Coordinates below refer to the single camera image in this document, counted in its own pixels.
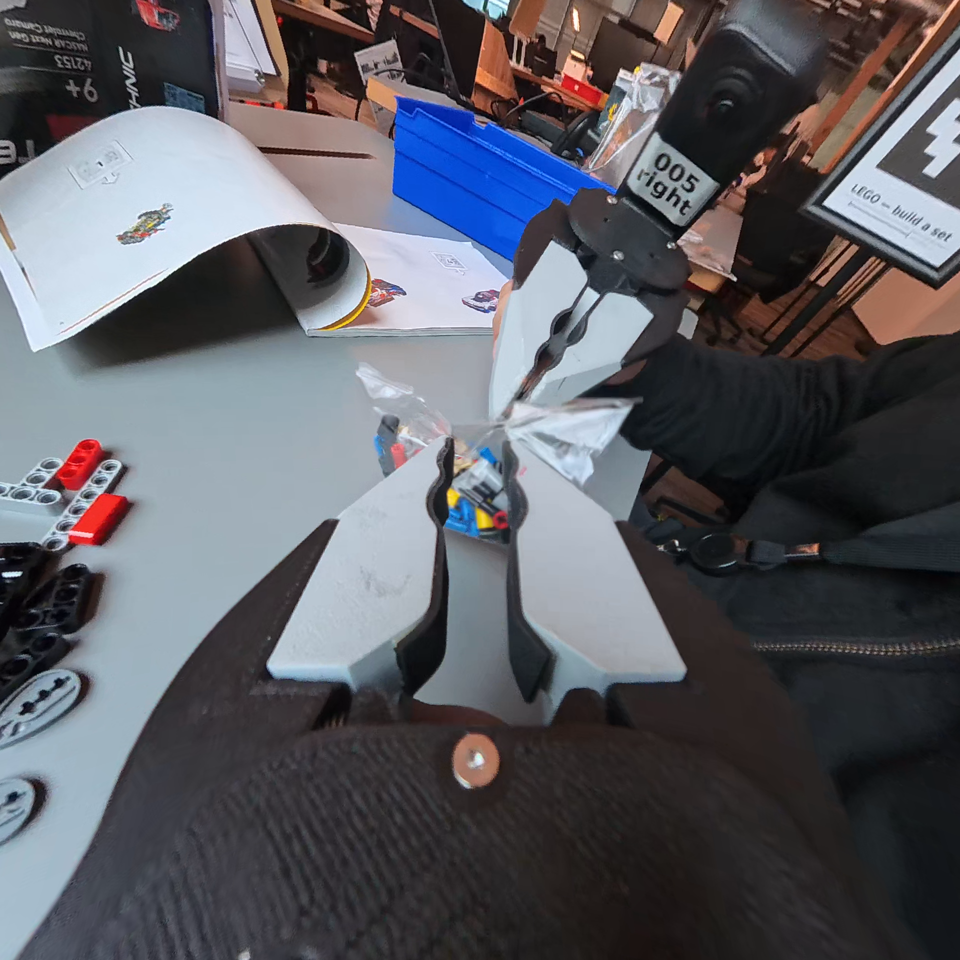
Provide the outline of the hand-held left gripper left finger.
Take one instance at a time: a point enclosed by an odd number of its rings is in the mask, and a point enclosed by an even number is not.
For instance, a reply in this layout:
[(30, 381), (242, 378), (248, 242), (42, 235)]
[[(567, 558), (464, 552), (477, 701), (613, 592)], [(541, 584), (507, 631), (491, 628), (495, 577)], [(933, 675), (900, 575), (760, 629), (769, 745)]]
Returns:
[(453, 438), (433, 440), (342, 511), (267, 660), (271, 678), (415, 694), (437, 672), (453, 453)]

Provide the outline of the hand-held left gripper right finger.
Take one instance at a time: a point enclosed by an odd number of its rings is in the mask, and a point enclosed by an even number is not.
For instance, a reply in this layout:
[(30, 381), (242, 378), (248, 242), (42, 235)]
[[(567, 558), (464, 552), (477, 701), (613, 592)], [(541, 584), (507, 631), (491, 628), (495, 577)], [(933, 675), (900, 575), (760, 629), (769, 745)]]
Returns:
[(504, 455), (508, 654), (523, 701), (683, 681), (687, 666), (618, 523), (518, 443)]

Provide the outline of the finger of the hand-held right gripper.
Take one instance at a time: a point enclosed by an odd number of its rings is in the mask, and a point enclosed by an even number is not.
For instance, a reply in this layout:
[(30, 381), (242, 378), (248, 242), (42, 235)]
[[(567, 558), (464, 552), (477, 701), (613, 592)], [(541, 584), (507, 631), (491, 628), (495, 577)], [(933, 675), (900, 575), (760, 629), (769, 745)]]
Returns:
[(584, 397), (621, 368), (652, 319), (646, 305), (626, 294), (583, 290), (568, 305), (546, 294), (524, 297), (517, 399), (559, 407)]
[(587, 336), (570, 342), (594, 307), (594, 291), (575, 252), (550, 240), (534, 261), (517, 254), (514, 279), (494, 347), (487, 415), (505, 417), (515, 401), (554, 406), (594, 386), (579, 354)]

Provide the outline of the small bag of lego pieces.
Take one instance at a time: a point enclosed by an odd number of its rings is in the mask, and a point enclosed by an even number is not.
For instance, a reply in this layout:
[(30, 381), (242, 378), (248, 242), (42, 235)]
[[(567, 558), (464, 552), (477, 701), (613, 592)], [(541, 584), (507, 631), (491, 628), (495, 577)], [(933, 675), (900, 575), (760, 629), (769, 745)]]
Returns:
[(445, 528), (474, 541), (510, 541), (505, 445), (532, 453), (578, 488), (594, 474), (596, 459), (626, 420), (624, 400), (577, 400), (560, 407), (515, 404), (505, 418), (454, 424), (414, 389), (374, 366), (355, 371), (379, 416), (373, 449), (384, 477), (409, 463), (434, 441), (453, 443), (452, 480)]

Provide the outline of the person's right forearm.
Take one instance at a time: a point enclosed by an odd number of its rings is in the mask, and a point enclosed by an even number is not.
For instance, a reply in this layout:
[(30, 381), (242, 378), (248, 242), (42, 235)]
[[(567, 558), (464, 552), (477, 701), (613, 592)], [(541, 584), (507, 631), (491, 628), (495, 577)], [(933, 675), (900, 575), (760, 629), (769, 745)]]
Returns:
[(674, 335), (591, 391), (631, 402), (621, 434), (690, 479), (750, 491), (827, 462), (879, 403), (894, 352), (862, 361), (749, 356)]

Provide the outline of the red and grey lego assembly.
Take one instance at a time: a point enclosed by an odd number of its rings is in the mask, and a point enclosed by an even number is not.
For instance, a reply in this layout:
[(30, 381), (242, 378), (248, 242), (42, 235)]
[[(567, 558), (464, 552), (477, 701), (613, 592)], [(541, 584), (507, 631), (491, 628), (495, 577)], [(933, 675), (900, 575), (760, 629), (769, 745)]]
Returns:
[(79, 529), (94, 507), (107, 507), (127, 471), (99, 440), (83, 438), (64, 458), (45, 457), (16, 482), (1, 482), (1, 512), (50, 522), (39, 546), (62, 556), (84, 544)]

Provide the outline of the grey oval lego disc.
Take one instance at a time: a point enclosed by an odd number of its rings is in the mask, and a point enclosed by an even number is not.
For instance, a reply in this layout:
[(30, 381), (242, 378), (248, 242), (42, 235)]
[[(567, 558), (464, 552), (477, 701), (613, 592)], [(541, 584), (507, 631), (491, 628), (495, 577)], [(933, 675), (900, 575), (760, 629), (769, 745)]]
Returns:
[(39, 802), (38, 788), (30, 779), (13, 776), (1, 780), (1, 845), (25, 828)]
[(51, 668), (36, 674), (1, 706), (1, 749), (33, 738), (57, 723), (84, 693), (82, 674)]

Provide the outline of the lego instruction booklet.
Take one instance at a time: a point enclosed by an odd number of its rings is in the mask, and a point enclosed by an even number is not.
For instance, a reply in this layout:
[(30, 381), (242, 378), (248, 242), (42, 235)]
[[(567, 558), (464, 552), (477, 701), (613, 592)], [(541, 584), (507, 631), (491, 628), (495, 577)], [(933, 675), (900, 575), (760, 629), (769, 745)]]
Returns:
[(116, 114), (2, 179), (2, 280), (30, 350), (247, 241), (307, 336), (487, 334), (507, 278), (462, 239), (352, 223), (393, 150), (345, 119), (235, 106)]

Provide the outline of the black lego set box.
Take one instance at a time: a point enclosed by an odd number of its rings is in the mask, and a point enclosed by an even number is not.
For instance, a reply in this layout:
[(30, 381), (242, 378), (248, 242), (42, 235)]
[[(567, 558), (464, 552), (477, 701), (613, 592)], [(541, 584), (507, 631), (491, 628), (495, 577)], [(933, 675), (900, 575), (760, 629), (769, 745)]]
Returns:
[(223, 116), (206, 1), (1, 3), (1, 176), (114, 114)]

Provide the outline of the crumpled clear plastic bag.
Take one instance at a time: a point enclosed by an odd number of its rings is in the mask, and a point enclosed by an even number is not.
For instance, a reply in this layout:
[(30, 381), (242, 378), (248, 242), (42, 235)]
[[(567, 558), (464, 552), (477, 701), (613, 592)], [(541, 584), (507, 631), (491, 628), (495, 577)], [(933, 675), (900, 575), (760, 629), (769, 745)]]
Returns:
[(621, 69), (600, 117), (599, 143), (584, 170), (606, 186), (617, 188), (650, 138), (682, 72), (644, 62)]

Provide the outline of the blue plastic bin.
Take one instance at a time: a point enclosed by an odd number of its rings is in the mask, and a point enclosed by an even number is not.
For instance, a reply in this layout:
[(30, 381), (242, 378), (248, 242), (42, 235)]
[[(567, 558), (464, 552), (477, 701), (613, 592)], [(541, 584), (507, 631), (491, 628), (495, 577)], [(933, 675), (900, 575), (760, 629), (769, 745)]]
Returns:
[(570, 162), (460, 107), (397, 97), (392, 192), (512, 260), (528, 222), (603, 184)]

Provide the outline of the black framed sign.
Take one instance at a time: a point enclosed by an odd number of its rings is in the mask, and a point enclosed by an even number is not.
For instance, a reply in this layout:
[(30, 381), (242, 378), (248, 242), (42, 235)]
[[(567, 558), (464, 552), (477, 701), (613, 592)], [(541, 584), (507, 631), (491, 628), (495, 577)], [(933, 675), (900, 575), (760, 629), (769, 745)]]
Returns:
[(839, 161), (802, 212), (933, 289), (958, 274), (958, 29)]

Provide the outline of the person's black jacket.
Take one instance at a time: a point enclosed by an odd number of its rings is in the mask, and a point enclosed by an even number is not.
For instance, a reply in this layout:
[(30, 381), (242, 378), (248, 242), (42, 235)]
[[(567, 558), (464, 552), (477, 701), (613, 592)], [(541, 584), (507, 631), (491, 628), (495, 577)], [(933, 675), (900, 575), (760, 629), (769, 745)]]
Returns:
[(799, 705), (924, 955), (958, 958), (958, 334), (885, 348), (879, 402), (826, 462), (755, 490), (685, 475), (724, 501), (728, 534), (823, 550), (880, 534), (866, 558), (883, 564), (679, 566)]

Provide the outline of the black lego frame assembly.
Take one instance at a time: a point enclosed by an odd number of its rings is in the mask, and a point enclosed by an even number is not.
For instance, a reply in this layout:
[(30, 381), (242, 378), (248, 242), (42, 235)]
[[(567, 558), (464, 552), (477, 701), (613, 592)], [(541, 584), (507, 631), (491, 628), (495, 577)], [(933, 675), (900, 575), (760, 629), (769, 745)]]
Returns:
[(37, 543), (1, 545), (1, 694), (56, 666), (88, 619), (96, 577), (84, 564), (49, 571)]

